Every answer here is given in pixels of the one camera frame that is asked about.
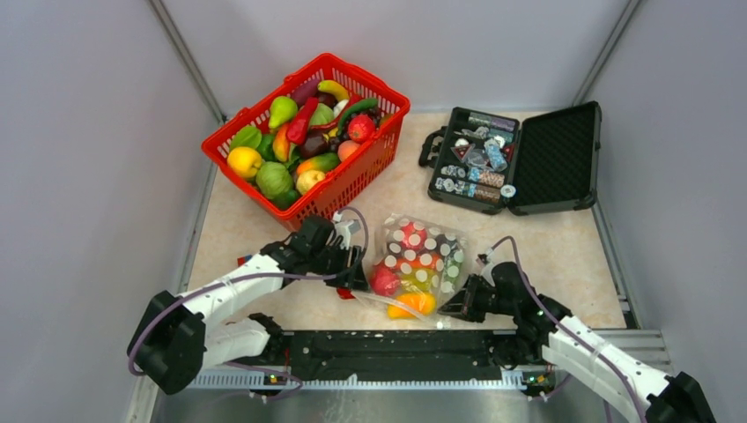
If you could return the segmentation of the red toy apple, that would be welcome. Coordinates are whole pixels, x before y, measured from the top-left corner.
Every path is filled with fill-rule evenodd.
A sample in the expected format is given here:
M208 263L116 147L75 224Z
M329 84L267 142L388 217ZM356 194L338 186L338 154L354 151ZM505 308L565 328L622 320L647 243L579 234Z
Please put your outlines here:
M369 283L374 293L390 297L399 290L401 279L388 267L377 266L373 269Z
M392 233L392 239L403 249L421 250L425 246L425 226L417 221L402 219Z

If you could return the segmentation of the clear zip top bag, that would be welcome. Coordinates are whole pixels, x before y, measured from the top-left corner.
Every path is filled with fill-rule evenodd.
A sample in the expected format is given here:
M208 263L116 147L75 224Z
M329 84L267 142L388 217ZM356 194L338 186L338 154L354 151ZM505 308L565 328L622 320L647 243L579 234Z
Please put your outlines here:
M453 319L440 309L463 287L469 266L468 235L453 226L392 213L369 232L371 263L364 265L366 286L350 296L380 306L391 321L418 321L450 330Z

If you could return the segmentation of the yellow orange toy mango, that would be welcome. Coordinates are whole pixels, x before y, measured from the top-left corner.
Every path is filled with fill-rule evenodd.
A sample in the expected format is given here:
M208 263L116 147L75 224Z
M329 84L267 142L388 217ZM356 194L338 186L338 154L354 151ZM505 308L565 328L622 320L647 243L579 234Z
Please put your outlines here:
M431 315L436 306L436 298L431 293L403 293L388 305L387 314L394 320L420 318Z

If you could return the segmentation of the orange toy carrot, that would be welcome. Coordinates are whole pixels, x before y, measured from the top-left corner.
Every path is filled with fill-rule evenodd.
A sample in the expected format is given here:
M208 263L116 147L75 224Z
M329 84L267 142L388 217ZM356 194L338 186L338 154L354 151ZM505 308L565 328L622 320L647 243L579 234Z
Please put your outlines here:
M397 260L396 268L400 271L406 271L407 269L429 269L443 271L445 268L445 261L438 254L424 253L415 255L411 259L409 259L407 256L400 257Z

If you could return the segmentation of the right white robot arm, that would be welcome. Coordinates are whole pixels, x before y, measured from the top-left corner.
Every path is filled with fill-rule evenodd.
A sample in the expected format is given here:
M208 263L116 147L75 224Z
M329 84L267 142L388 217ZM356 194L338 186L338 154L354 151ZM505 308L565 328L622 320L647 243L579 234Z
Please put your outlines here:
M698 381L672 375L634 358L596 334L569 308L538 293L519 258L490 263L471 274L439 312L481 323L507 315L516 329L506 347L492 354L501 367L551 365L594 391L630 422L713 422L715 416Z

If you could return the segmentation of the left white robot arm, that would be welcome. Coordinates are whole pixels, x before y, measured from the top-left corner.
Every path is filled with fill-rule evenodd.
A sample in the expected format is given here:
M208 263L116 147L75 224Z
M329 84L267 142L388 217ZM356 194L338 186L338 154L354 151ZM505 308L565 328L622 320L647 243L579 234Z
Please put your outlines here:
M244 264L210 283L185 293L162 291L145 308L126 354L132 375L145 376L172 395L210 367L254 357L262 364L277 361L283 350L282 331L264 317L226 324L240 309L297 280L318 280L327 286L352 289L362 272L367 245L354 245L370 230L362 213L354 219L341 211L332 219L312 215L300 229L281 241L266 244Z

